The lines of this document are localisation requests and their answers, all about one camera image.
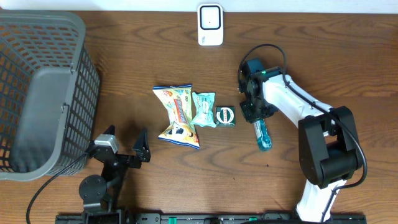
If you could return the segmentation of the green round-logo box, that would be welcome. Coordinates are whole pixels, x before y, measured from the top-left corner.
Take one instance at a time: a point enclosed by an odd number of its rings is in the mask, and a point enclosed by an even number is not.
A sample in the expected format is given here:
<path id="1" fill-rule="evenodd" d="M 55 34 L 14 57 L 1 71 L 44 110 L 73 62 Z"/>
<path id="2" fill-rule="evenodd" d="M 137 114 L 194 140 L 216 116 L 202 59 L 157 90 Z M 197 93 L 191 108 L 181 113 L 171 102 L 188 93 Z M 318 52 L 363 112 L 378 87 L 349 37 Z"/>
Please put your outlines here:
<path id="1" fill-rule="evenodd" d="M 236 125 L 235 107 L 217 106 L 215 123 L 217 127 L 233 127 Z"/>

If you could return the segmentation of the blue mouthwash bottle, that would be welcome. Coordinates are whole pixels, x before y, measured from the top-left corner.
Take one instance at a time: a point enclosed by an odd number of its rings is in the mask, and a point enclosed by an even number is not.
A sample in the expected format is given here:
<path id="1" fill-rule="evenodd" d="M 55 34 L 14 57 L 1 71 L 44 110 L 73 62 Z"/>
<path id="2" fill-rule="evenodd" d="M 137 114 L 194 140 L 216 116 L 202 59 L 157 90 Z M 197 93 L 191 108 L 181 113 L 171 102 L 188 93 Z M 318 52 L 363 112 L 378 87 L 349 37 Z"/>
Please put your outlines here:
<path id="1" fill-rule="evenodd" d="M 267 127 L 263 119 L 254 122 L 257 145 L 260 151 L 269 151 L 272 148 L 271 137 L 268 135 Z"/>

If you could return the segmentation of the teal wet wipes pack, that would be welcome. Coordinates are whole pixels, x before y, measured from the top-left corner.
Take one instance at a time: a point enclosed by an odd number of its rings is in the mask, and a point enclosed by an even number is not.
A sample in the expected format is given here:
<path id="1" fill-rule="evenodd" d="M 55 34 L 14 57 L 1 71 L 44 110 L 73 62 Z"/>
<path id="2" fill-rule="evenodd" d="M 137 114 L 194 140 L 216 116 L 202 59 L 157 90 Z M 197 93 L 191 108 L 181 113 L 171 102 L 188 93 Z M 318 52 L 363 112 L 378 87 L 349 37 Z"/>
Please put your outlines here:
<path id="1" fill-rule="evenodd" d="M 196 108 L 196 115 L 190 122 L 201 127 L 216 127 L 213 114 L 215 93 L 192 93 L 193 102 Z"/>

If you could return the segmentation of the yellow snack bag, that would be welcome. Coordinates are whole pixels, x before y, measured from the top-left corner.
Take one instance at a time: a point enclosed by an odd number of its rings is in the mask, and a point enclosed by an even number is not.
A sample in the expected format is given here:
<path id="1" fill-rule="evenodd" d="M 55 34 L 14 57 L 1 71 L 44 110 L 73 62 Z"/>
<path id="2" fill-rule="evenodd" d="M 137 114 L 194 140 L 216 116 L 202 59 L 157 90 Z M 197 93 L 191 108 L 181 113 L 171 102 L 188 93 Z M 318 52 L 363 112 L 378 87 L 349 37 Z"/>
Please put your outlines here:
<path id="1" fill-rule="evenodd" d="M 199 149 L 197 132 L 191 123 L 192 84 L 154 86 L 152 91 L 167 110 L 169 117 L 169 126 L 159 134 L 158 139 Z"/>

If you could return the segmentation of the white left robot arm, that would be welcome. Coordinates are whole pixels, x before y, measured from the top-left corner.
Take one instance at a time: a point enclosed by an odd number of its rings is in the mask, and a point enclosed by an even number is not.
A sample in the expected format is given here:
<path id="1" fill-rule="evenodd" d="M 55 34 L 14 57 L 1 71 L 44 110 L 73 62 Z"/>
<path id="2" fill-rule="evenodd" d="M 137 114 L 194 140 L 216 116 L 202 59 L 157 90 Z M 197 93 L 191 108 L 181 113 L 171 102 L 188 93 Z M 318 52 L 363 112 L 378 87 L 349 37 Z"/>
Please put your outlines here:
<path id="1" fill-rule="evenodd" d="M 135 223 L 129 211 L 118 208 L 118 198 L 126 172 L 139 169 L 151 158 L 147 130 L 143 129 L 132 150 L 134 155 L 120 154 L 115 127 L 111 125 L 103 134 L 90 142 L 88 157 L 103 164 L 100 175 L 90 175 L 82 180 L 79 194 L 83 200 L 83 223 Z"/>

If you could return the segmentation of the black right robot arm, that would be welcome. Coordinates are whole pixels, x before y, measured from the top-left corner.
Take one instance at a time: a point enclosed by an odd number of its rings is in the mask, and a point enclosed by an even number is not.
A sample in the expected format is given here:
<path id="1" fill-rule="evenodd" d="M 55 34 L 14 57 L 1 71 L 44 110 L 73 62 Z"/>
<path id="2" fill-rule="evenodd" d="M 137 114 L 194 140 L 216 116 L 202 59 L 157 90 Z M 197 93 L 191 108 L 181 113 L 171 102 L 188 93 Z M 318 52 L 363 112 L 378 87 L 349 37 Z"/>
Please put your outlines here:
<path id="1" fill-rule="evenodd" d="M 337 193 L 358 169 L 366 170 L 352 112 L 333 108 L 297 86 L 282 68 L 246 62 L 238 70 L 240 107 L 245 120 L 265 133 L 265 118 L 280 111 L 298 129 L 299 163 L 307 181 L 296 212 L 302 221 L 325 222 Z"/>

